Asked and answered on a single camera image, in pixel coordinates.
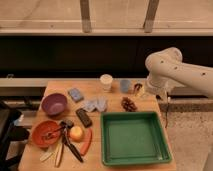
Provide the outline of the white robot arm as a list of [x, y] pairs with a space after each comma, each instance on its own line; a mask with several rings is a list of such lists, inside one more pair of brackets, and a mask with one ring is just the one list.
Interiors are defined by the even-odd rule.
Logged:
[[168, 81], [174, 80], [213, 98], [213, 68], [184, 63], [178, 48], [170, 47], [150, 54], [145, 66], [149, 71], [143, 83], [145, 93], [166, 99], [166, 93], [172, 90]]

